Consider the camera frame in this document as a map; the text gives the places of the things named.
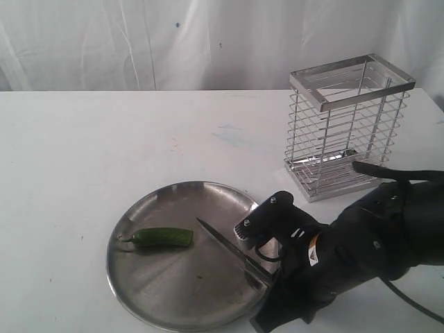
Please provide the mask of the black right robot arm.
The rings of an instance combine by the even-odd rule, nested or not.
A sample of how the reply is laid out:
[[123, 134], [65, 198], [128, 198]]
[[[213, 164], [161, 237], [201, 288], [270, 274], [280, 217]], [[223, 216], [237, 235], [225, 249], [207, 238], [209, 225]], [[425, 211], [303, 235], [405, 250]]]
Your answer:
[[443, 264], [443, 172], [364, 162], [352, 168], [382, 183], [332, 223], [319, 223], [279, 191], [241, 224], [258, 246], [270, 239], [281, 246], [271, 290], [251, 320], [257, 332], [296, 319], [310, 323], [337, 296], [369, 280], [393, 288], [412, 267]]

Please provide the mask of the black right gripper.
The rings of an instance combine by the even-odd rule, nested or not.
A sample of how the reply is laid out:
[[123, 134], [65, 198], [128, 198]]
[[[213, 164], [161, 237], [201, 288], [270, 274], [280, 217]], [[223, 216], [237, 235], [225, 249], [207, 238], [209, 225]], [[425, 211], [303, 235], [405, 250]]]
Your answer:
[[278, 279], [250, 319], [256, 332], [301, 319], [310, 324], [319, 309], [377, 275], [378, 216], [348, 207], [327, 225], [293, 206], [273, 231], [284, 258]]

